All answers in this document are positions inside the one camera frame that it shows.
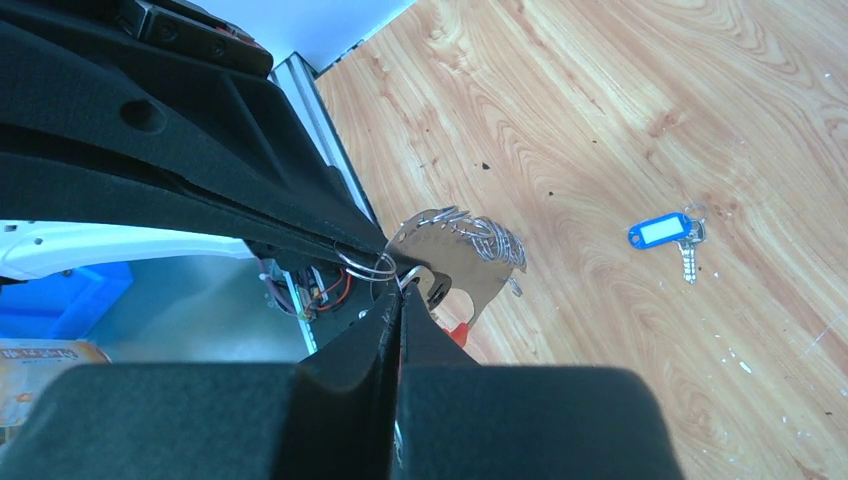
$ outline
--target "wire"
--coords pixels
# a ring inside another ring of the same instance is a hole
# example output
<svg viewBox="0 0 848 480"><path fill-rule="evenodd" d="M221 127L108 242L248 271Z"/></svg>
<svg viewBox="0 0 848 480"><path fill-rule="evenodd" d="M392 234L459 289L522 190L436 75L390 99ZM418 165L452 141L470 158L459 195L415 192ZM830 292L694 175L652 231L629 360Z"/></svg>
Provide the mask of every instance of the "wire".
<svg viewBox="0 0 848 480"><path fill-rule="evenodd" d="M286 297L282 292L280 292L280 289L277 288L274 281L271 280L271 275L268 275L268 269L265 268L265 262L257 258L256 263L259 264L259 272L262 274L259 277L262 279L262 282L265 283L265 286L268 287L268 292L271 293L271 296L277 300L277 303L280 305L283 312L288 313L289 315L296 315L292 304L286 300Z"/></svg>
<svg viewBox="0 0 848 480"><path fill-rule="evenodd" d="M297 279L300 281L300 284L304 287L308 288L310 283L309 278L309 269L306 270L298 270L297 271Z"/></svg>
<svg viewBox="0 0 848 480"><path fill-rule="evenodd" d="M345 285L344 292L342 292L342 294L339 295L339 298L337 298L336 301L333 302L332 305L324 305L323 307L318 307L316 310L318 310L319 312L324 312L324 311L329 310L329 309L331 309L331 308L333 308L337 305L340 305L345 300L345 298L347 298L348 294L350 294L350 287L351 287L352 284L353 284L353 275L348 275L347 276L347 285Z"/></svg>
<svg viewBox="0 0 848 480"><path fill-rule="evenodd" d="M331 292L331 291L332 291L332 290L334 290L336 287L338 287L339 285L341 285L341 284L342 284L342 282L344 281L345 277L350 277L350 275L348 275L348 274L347 274L347 272L345 272L344 268L340 268L340 269L339 269L339 274L340 274L341 276L340 276L340 277L339 277L339 279L336 281L336 283L334 283L334 284L330 285L329 287L325 288L325 289L324 289L323 291L321 291L318 295L314 295L314 296L312 297L312 300L310 300L310 301L309 301L309 303L307 303L307 304L306 304L306 306L303 308L303 311L308 312L308 311L309 311L309 309L312 307L312 304L313 304L313 303L315 303L315 300L318 300L319 298L323 297L324 295L326 295L327 293Z"/></svg>

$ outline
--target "red wire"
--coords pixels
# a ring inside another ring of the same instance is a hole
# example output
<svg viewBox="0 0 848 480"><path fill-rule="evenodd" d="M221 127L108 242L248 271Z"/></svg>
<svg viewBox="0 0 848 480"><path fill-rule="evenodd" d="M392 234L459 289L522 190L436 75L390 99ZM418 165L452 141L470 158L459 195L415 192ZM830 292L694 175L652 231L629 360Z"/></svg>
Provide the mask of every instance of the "red wire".
<svg viewBox="0 0 848 480"><path fill-rule="evenodd" d="M318 300L319 298L321 298L321 297L323 297L324 295L326 295L328 292L332 291L333 289L335 289L336 287L338 287L339 285L341 285L341 284L342 284L342 281L344 281L344 279L345 279L345 276L348 276L348 277L349 277L349 275L347 275L347 272L345 272L344 268L340 268L340 269L339 269L339 274L340 274L341 276L339 277L338 281L336 281L336 283L334 283L334 284L330 285L329 287L325 288L325 289L324 289L321 293L319 293L318 295L315 295L314 297L312 297L312 300L310 300L310 301L309 301L309 303L307 303L307 304L306 304L306 306L305 306L305 307L303 307L303 311L304 311L304 312L308 312L308 311L309 311L309 308L310 308L310 307L312 307L312 304L313 304L313 303L315 303L315 300Z"/></svg>
<svg viewBox="0 0 848 480"><path fill-rule="evenodd" d="M347 295L350 293L350 286L352 284L353 284L353 275L347 275L347 285L345 285L344 292L342 292L342 294L339 296L339 298L336 299L336 301L333 302L332 305L324 305L323 307L318 307L317 310L319 312L323 312L325 310L329 310L329 309L335 307L336 305L339 305L340 303L342 303L344 301L344 299L347 298Z"/></svg>

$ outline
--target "metal key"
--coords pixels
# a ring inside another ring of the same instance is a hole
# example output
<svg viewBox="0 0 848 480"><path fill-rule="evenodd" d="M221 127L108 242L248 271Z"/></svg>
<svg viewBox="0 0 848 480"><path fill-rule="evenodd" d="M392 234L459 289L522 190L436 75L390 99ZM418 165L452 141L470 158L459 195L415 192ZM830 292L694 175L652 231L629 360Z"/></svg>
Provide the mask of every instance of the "metal key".
<svg viewBox="0 0 848 480"><path fill-rule="evenodd" d="M704 220L692 222L692 230L684 238L676 240L683 256L683 279L694 284L698 273L695 264L695 247L707 238L707 230L704 228Z"/></svg>

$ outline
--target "blue plastic container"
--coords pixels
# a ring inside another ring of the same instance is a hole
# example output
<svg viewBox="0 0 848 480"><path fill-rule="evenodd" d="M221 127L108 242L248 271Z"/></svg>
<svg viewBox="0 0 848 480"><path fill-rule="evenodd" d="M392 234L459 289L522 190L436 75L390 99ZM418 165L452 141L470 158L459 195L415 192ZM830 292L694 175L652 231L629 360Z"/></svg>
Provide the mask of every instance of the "blue plastic container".
<svg viewBox="0 0 848 480"><path fill-rule="evenodd" d="M132 285L126 262L75 268L0 290L0 337L84 337Z"/></svg>

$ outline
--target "wood grain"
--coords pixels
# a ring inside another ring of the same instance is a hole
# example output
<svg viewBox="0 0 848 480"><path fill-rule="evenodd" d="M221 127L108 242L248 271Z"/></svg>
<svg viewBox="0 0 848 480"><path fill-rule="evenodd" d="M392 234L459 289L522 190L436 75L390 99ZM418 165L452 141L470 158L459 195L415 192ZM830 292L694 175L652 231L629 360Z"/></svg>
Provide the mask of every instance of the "wood grain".
<svg viewBox="0 0 848 480"><path fill-rule="evenodd" d="M830 0L425 0L319 87L387 234L458 204L525 239L477 359L635 370L691 478L838 479L846 22ZM690 286L626 230L693 202Z"/></svg>

